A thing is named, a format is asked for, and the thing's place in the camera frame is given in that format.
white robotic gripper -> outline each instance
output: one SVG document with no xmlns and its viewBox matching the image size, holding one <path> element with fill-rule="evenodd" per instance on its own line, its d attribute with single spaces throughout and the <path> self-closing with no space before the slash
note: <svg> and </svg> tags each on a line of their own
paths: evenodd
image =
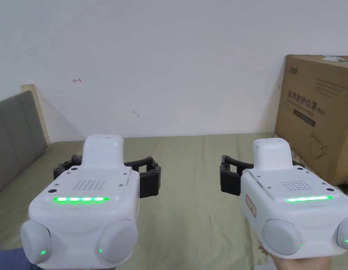
<svg viewBox="0 0 348 270">
<path fill-rule="evenodd" d="M 107 269 L 125 262 L 138 239 L 140 175 L 124 166 L 124 140 L 95 134 L 71 167 L 29 206 L 25 254 L 43 269 Z"/>
<path fill-rule="evenodd" d="M 270 254 L 287 259 L 348 250 L 348 197 L 301 166 L 280 138 L 253 143 L 254 166 L 241 176 L 242 210 Z M 261 269 L 275 269 L 273 260 Z"/>
</svg>

sticker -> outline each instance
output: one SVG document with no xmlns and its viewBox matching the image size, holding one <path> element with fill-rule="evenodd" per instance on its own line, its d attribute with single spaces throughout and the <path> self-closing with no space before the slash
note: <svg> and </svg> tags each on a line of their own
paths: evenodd
<svg viewBox="0 0 348 270">
<path fill-rule="evenodd" d="M 332 62 L 338 61 L 339 63 L 348 64 L 348 60 L 346 60 L 344 58 L 337 57 L 337 56 L 325 56 L 323 58 L 323 60 L 332 61 Z"/>
<path fill-rule="evenodd" d="M 253 216 L 256 218 L 256 207 L 254 206 L 253 202 L 249 198 L 248 194 L 245 194 L 245 202 L 247 206 L 249 207 L 250 211 L 253 213 Z"/>
<path fill-rule="evenodd" d="M 337 56 L 325 56 L 323 58 L 323 60 L 327 60 L 327 61 L 332 61 L 332 62 L 336 62 L 340 59 L 340 57 Z"/>
</svg>

green led light strip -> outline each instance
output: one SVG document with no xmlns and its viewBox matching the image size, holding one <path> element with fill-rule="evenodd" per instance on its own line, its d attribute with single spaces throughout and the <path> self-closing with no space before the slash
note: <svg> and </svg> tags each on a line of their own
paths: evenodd
<svg viewBox="0 0 348 270">
<path fill-rule="evenodd" d="M 332 198 L 333 196 L 313 196 L 313 197 L 302 197 L 302 198 L 290 198 L 290 199 L 287 199 L 287 201 L 293 202 L 293 201 L 307 201 L 307 200 L 328 200 Z"/>
<path fill-rule="evenodd" d="M 109 200 L 109 198 L 104 197 L 58 197 L 54 198 L 54 201 L 103 201 L 103 200 Z"/>
</svg>

green bedsheet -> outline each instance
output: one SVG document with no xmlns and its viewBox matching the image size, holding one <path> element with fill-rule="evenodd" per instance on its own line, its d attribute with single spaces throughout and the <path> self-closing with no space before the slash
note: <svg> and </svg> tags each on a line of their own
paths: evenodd
<svg viewBox="0 0 348 270">
<path fill-rule="evenodd" d="M 153 156 L 162 167 L 156 197 L 140 200 L 139 241 L 118 269 L 253 269 L 267 258 L 258 250 L 236 196 L 221 193 L 221 155 L 253 162 L 255 139 L 274 134 L 208 135 L 125 139 L 125 161 Z M 0 250 L 21 246 L 20 227 L 30 201 L 51 181 L 52 170 L 83 142 L 49 146 L 45 154 L 0 193 Z M 293 158 L 302 162 L 293 154 Z M 348 269 L 348 252 L 333 269 Z"/>
</svg>

box label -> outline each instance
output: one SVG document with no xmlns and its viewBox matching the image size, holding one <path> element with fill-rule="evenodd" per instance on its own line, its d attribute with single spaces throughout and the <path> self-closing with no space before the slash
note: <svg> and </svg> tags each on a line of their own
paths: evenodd
<svg viewBox="0 0 348 270">
<path fill-rule="evenodd" d="M 297 111 L 296 109 L 294 109 L 293 114 L 296 115 L 298 118 L 307 122 L 312 127 L 315 127 L 316 122 L 313 119 L 307 117 L 306 115 L 302 114 L 301 112 Z"/>
<path fill-rule="evenodd" d="M 245 194 L 245 202 L 247 206 L 249 207 L 250 211 L 253 213 L 253 216 L 256 218 L 256 207 L 254 206 L 253 202 L 249 198 L 248 194 Z"/>
</svg>

